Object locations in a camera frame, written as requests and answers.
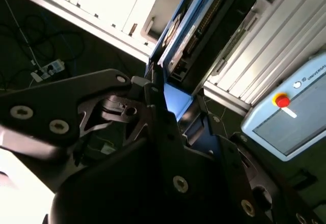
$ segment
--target yellow ring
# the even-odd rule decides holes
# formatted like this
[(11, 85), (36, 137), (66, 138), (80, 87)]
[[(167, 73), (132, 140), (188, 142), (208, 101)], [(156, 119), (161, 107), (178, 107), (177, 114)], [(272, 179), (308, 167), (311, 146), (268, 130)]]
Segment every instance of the yellow ring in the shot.
[(271, 102), (273, 103), (273, 105), (277, 106), (276, 99), (279, 98), (280, 96), (287, 96), (287, 94), (286, 93), (277, 93), (277, 94), (275, 94), (275, 96), (271, 100)]

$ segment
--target power strip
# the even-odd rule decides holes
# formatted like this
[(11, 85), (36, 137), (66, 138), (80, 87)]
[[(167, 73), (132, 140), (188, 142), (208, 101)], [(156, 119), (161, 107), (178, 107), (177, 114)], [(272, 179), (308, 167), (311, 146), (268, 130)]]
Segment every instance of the power strip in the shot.
[(41, 82), (50, 78), (51, 76), (65, 70), (65, 63), (61, 60), (53, 61), (41, 69), (35, 70), (31, 73), (31, 76), (36, 82)]

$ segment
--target red button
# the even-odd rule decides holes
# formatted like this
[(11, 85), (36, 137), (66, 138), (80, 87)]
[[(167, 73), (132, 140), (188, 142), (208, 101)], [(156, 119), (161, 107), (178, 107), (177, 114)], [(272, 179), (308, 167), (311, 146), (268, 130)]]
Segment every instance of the red button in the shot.
[(285, 95), (281, 95), (275, 100), (275, 103), (278, 107), (284, 108), (290, 105), (290, 99)]

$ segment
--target emergency stop button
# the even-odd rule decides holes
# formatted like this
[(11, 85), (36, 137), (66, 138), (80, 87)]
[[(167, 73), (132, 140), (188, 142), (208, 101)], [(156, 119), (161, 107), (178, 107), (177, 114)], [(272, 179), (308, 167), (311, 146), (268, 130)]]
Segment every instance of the emergency stop button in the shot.
[(273, 104), (279, 108), (285, 108), (290, 105), (290, 99), (286, 93), (279, 93), (274, 96)]
[(290, 99), (285, 95), (281, 95), (275, 99), (275, 103), (279, 108), (284, 108), (290, 105)]

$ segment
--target universal robots logo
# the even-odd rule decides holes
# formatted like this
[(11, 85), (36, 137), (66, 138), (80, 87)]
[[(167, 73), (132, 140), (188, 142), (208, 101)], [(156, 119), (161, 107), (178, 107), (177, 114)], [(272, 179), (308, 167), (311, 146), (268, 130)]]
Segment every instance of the universal robots logo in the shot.
[(308, 78), (304, 77), (302, 78), (302, 82), (305, 82), (306, 80), (310, 80), (313, 78), (315, 75), (317, 75), (320, 71), (326, 68), (326, 65), (321, 66), (318, 70), (316, 70), (313, 74), (311, 74)]

